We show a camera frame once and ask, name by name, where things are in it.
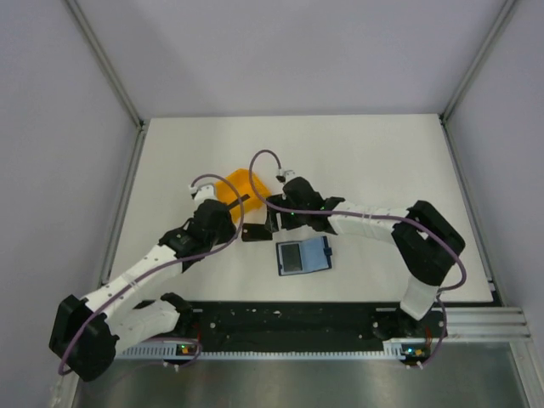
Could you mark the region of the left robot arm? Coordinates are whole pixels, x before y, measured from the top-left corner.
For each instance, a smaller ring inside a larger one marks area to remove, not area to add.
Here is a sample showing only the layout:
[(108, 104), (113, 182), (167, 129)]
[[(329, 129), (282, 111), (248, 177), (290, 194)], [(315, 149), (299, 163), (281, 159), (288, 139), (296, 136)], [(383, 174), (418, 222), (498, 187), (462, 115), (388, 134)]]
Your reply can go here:
[(58, 373), (91, 382), (126, 349), (163, 333), (183, 337), (192, 329), (190, 305), (168, 292), (152, 292), (193, 264), (230, 245), (238, 233), (229, 207), (200, 203), (182, 226), (166, 232), (135, 265), (84, 297), (66, 297), (49, 340), (60, 359)]

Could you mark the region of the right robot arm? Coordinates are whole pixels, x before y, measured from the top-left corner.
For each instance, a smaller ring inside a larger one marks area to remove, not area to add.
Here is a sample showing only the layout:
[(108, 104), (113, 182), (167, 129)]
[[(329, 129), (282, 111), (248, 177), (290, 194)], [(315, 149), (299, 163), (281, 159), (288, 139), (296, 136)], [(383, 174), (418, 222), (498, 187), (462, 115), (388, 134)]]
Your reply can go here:
[(282, 192), (263, 200), (267, 222), (278, 230), (309, 226), (330, 235), (356, 235), (396, 247), (411, 274), (397, 314), (399, 330), (414, 337), (428, 325), (428, 311), (441, 293), (463, 286), (468, 274), (460, 255), (466, 243), (427, 201), (407, 208), (355, 204), (343, 197), (324, 198), (307, 179), (285, 180)]

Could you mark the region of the black credit card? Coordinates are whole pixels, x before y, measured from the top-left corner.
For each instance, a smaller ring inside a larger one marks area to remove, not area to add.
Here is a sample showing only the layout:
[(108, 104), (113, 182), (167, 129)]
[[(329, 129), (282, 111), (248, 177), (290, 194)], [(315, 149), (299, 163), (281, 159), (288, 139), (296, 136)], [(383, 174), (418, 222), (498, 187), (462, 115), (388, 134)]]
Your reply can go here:
[(303, 270), (300, 246), (298, 243), (282, 245), (281, 259), (283, 270), (286, 274)]

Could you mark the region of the yellow plastic bin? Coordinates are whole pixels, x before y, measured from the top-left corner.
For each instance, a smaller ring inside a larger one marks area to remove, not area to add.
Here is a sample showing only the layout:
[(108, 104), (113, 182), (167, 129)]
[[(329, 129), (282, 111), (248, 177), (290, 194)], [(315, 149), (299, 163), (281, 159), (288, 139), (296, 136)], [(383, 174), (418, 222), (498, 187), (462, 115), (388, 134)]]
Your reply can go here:
[[(227, 176), (226, 179), (238, 191), (242, 199), (245, 214), (248, 214), (251, 211), (256, 211), (264, 205), (263, 202), (256, 196), (250, 184), (248, 169), (239, 168)], [(256, 173), (252, 175), (252, 180), (257, 192), (263, 198), (268, 198), (271, 195), (269, 189), (260, 180)], [(235, 192), (224, 181), (216, 182), (214, 187), (218, 200), (228, 206), (233, 223), (238, 223), (241, 217), (241, 207), (238, 203)]]

